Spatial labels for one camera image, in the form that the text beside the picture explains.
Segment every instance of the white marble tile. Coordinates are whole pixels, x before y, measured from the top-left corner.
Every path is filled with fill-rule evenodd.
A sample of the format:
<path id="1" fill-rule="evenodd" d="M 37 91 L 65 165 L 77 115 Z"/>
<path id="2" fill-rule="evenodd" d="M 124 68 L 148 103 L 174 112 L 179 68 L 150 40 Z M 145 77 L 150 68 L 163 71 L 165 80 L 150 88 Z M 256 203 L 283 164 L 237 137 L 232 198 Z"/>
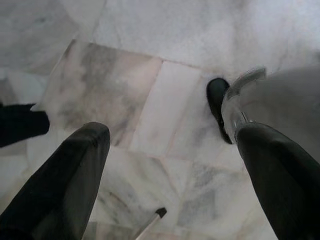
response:
<path id="1" fill-rule="evenodd" d="M 58 148 L 57 139 L 57 128 L 51 125 L 46 134 L 26 140 L 27 161 L 32 173 L 38 170 Z"/>
<path id="2" fill-rule="evenodd" d="M 319 9 L 317 0 L 108 0 L 94 37 L 232 80 L 319 62 Z"/>
<path id="3" fill-rule="evenodd" d="M 196 68 L 165 61 L 143 108 L 130 149 L 164 156 L 187 100 L 200 79 Z"/>
<path id="4" fill-rule="evenodd" d="M 0 157 L 0 198 L 28 167 L 26 155 Z"/>
<path id="5" fill-rule="evenodd" d="M 2 80 L 0 80 L 0 102 L 3 105 L 18 104 L 18 98 L 10 84 L 7 72 L 2 75 Z"/>
<path id="6" fill-rule="evenodd" d="M 113 145 L 128 147 L 161 64 L 159 58 L 73 41 L 39 109 L 61 129 L 103 123 Z"/>
<path id="7" fill-rule="evenodd" d="M 189 164 L 168 161 L 111 147 L 92 221 L 137 229 L 158 208 L 165 207 L 167 214 L 152 232 L 171 233 L 178 219 L 180 195 L 186 187 L 182 180 L 187 178 Z M 178 165 L 178 171 L 168 170 Z"/>
<path id="8" fill-rule="evenodd" d="M 78 25 L 77 39 L 91 41 L 106 0 L 60 0 L 69 17 Z"/>
<path id="9" fill-rule="evenodd" d="M 263 215 L 247 174 L 195 163 L 177 226 L 214 239 L 233 239 L 245 231 L 244 225 L 256 222 L 252 211 Z"/>
<path id="10" fill-rule="evenodd" d="M 83 240 L 131 240 L 135 230 L 101 222 L 90 222 L 85 230 Z M 181 240 L 179 236 L 166 233 L 148 232 L 144 240 Z"/>
<path id="11" fill-rule="evenodd" d="M 169 157 L 215 165 L 219 161 L 217 157 L 227 146 L 208 105 L 208 81 L 205 76 L 194 87 L 168 151 Z"/>
<path id="12" fill-rule="evenodd" d="M 15 142 L 0 148 L 0 158 L 2 156 L 25 155 L 27 153 L 27 142 L 25 140 Z"/>
<path id="13" fill-rule="evenodd" d="M 0 66 L 48 75 L 78 30 L 57 0 L 4 0 Z"/>
<path id="14" fill-rule="evenodd" d="M 47 76 L 10 71 L 7 77 L 19 104 L 40 102 L 47 87 Z"/>
<path id="15" fill-rule="evenodd" d="M 206 236 L 199 232 L 187 231 L 187 230 L 184 230 L 180 239 L 181 240 L 216 240 L 216 238 L 213 238 L 211 236 Z"/>

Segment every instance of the black shoe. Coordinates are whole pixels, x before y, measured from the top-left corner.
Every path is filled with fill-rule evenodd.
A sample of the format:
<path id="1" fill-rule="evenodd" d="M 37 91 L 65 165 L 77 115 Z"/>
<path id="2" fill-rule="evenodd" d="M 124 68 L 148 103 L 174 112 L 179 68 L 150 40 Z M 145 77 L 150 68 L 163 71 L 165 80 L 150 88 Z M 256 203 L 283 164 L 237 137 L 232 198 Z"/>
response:
<path id="1" fill-rule="evenodd" d="M 228 144 L 232 144 L 228 134 L 226 133 L 225 123 L 221 113 L 222 101 L 229 87 L 230 85 L 226 80 L 222 78 L 215 78 L 206 86 L 206 98 L 208 100 L 211 113 L 219 124 L 222 138 Z"/>

